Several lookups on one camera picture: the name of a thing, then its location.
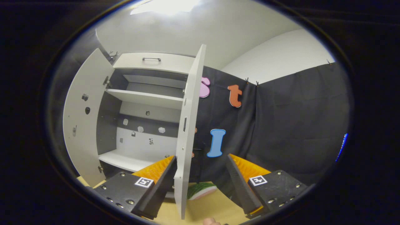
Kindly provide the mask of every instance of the foam letter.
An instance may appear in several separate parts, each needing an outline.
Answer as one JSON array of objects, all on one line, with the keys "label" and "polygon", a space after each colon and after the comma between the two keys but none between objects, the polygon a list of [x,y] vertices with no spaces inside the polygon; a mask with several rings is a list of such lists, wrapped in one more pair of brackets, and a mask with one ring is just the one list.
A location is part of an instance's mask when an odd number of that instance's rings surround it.
[{"label": "foam letter", "polygon": [[221,156],[222,138],[226,134],[226,131],[222,129],[212,129],[210,134],[212,135],[212,142],[210,152],[207,153],[207,156],[211,158]]},{"label": "foam letter", "polygon": [[239,85],[231,85],[228,86],[228,90],[230,90],[229,102],[233,107],[239,108],[242,106],[242,102],[238,101],[239,95],[242,95],[242,91],[239,90]]},{"label": "foam letter", "polygon": [[205,98],[210,94],[210,89],[207,87],[209,86],[210,80],[206,77],[201,78],[201,85],[200,85],[200,98]]}]

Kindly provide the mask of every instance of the drawer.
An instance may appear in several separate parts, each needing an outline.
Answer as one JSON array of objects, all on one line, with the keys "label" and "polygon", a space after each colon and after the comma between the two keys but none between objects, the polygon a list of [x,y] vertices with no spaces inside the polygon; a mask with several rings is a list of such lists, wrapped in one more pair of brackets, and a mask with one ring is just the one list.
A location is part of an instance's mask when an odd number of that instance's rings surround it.
[{"label": "drawer", "polygon": [[114,63],[115,69],[149,69],[188,74],[194,58],[168,53],[123,53]]}]

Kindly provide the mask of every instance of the drawer handle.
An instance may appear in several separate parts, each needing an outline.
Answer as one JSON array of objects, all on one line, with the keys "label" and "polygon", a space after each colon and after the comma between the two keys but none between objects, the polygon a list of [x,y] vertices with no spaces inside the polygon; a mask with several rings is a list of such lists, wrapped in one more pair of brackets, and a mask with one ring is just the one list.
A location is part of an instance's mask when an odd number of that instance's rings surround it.
[{"label": "drawer handle", "polygon": [[160,58],[150,58],[150,59],[157,59],[159,62],[161,62]]}]

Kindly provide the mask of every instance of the gray cabinet back panel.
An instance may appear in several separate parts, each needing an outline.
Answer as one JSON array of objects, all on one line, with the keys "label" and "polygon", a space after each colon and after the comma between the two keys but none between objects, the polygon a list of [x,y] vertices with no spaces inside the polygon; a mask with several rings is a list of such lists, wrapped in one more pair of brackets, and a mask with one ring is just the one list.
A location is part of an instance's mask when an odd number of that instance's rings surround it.
[{"label": "gray cabinet back panel", "polygon": [[97,117],[97,152],[99,155],[115,150],[117,121],[122,101],[104,92]]},{"label": "gray cabinet back panel", "polygon": [[[127,125],[123,124],[124,119],[128,120]],[[138,132],[138,127],[143,127],[144,129],[143,133],[167,136],[167,137],[178,137],[179,123],[157,121],[152,119],[119,114],[118,127],[132,130],[134,132]],[[164,133],[160,133],[158,131],[158,128],[160,127],[165,128]]]}]

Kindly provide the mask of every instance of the ceiling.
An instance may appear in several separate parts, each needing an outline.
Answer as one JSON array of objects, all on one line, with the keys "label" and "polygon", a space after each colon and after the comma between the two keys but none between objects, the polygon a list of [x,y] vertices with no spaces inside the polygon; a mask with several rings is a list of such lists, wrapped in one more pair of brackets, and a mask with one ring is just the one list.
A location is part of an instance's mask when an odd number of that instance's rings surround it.
[{"label": "ceiling", "polygon": [[302,28],[252,0],[200,0],[192,11],[173,16],[130,15],[131,10],[123,9],[98,25],[98,37],[107,51],[196,55],[206,44],[204,64],[215,69],[266,40]]}]

